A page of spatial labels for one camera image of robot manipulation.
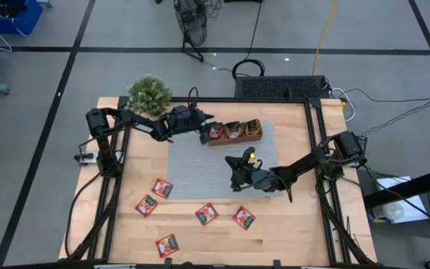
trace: concrete floor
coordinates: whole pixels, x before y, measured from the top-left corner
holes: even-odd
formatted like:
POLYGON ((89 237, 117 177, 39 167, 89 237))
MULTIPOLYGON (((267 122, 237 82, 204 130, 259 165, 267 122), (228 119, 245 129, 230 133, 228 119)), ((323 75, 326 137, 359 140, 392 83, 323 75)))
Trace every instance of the concrete floor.
MULTIPOLYGON (((100 96, 125 95, 131 81, 144 73, 163 78, 176 96, 185 96, 192 86, 199 88, 201 96, 234 95, 229 72, 212 70, 175 49, 181 45, 181 32, 172 1, 159 5, 153 0, 52 3, 54 7, 43 11, 31 36, 7 37, 17 52, 0 53, 0 83, 12 90, 9 96, 0 96, 1 243, 84 13, 94 4, 92 13, 87 13, 84 36, 76 43, 85 52, 72 53, 72 70, 65 91, 56 97, 61 98, 60 106, 5 265, 57 260, 78 178, 72 156, 87 138, 84 115, 100 96), (168 50, 88 52, 110 47, 168 50)), ((430 32, 430 1, 416 3, 430 32)), ((265 0, 254 47, 316 48, 330 6, 326 0, 265 0)), ((203 47, 218 48, 216 55, 205 54, 208 62, 231 68, 244 58, 246 49, 234 53, 223 48, 249 47, 257 9, 255 3, 224 4, 219 16, 208 20, 203 47)), ((333 87, 359 88, 379 99, 430 96, 430 47, 408 0, 340 0, 322 48, 338 49, 321 54, 318 62, 317 74, 328 77, 333 87), (409 55, 396 55, 394 50, 400 49, 410 50, 409 55)), ((266 75, 311 73, 313 54, 283 52, 289 53, 254 53, 252 58, 264 62, 266 75)), ((251 67, 241 67, 239 72, 257 75, 251 67)), ((357 133, 422 104, 374 103, 356 92, 349 97, 357 110, 348 127, 357 133)), ((372 133, 367 157, 371 168, 385 173, 430 172, 430 108, 372 133)), ((422 268, 430 259, 428 239, 399 235, 389 227, 372 228, 378 259, 385 265, 422 268)))

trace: potted plant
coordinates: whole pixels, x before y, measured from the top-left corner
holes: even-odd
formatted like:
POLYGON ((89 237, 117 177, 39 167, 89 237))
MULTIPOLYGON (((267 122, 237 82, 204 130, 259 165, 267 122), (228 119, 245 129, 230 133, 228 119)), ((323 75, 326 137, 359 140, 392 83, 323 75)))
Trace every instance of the potted plant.
POLYGON ((137 113, 160 116, 172 98, 172 90, 160 78, 144 75, 127 88, 130 109, 137 113))

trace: red snack packet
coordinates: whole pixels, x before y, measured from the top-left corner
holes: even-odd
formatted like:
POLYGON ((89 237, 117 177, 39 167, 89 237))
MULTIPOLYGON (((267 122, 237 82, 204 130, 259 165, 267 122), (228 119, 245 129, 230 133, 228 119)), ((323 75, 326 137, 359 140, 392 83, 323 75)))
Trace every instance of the red snack packet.
POLYGON ((209 222, 218 217, 218 213, 211 203, 204 205, 201 209, 195 212, 195 216, 198 217, 203 226, 207 225, 209 222))
POLYGON ((155 245, 161 258, 178 251, 178 244, 173 234, 156 241, 155 245))
POLYGON ((144 217, 147 217, 157 205, 157 201, 147 194, 142 201, 135 206, 135 210, 139 211, 144 217))
POLYGON ((173 189, 173 184, 165 182, 162 179, 157 179, 154 187, 152 188, 152 192, 154 194, 157 194, 160 197, 167 199, 172 189, 173 189))
POLYGON ((238 212, 233 216, 233 219, 240 224, 244 229, 250 228, 250 226, 255 221, 255 216, 246 210, 244 207, 240 207, 238 212))

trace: wooden table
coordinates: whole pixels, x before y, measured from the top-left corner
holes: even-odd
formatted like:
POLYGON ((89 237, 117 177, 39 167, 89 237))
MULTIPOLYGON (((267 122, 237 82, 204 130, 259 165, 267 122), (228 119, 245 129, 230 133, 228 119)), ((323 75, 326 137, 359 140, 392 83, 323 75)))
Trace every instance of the wooden table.
MULTIPOLYGON (((100 98, 98 107, 116 108, 118 99, 100 98)), ((311 150, 305 109, 301 104, 200 102, 199 107, 222 122, 272 120, 279 165, 292 164, 311 150)), ((339 100, 322 100, 322 112, 328 135, 346 130, 339 100)), ((312 114, 319 142, 315 110, 312 114)), ((96 143, 90 143, 87 149, 97 149, 96 143)), ((279 259, 282 265, 329 265, 320 202, 314 189, 314 171, 301 176, 293 185, 293 204, 285 192, 281 197, 243 200, 170 201, 158 197, 159 206, 144 218, 134 207, 146 194, 151 194, 157 177, 166 179, 168 149, 168 143, 156 142, 147 134, 131 131, 109 262, 163 263, 155 241, 173 233, 180 247, 170 256, 176 264, 189 261, 202 265, 272 265, 274 259, 279 259), (194 212, 207 202, 212 202, 219 217, 202 226, 194 212), (241 205, 256 216, 247 231, 231 219, 241 205)), ((97 172, 94 164, 82 167, 77 190, 97 172)), ((346 168, 345 174, 348 179, 358 180, 354 169, 346 168)), ((71 251, 93 225, 101 182, 102 178, 91 184, 75 205, 69 237, 71 251)), ((345 224, 349 216, 351 231, 359 246, 376 261, 361 190, 343 180, 337 182, 337 187, 345 224)), ((100 238, 104 236, 105 228, 102 228, 100 238)), ((337 242, 337 260, 342 261, 335 232, 333 240, 337 242)), ((101 255, 102 242, 99 240, 96 257, 101 255)))

